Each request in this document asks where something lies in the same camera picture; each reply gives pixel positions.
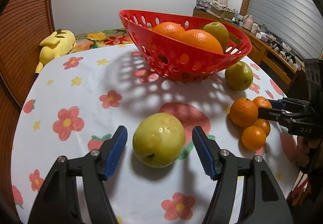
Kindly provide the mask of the right hand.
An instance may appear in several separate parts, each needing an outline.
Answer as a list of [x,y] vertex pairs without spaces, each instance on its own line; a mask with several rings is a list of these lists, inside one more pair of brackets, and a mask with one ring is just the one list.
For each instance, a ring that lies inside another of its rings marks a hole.
[[322,166],[322,139],[297,137],[296,162],[299,168],[309,172]]

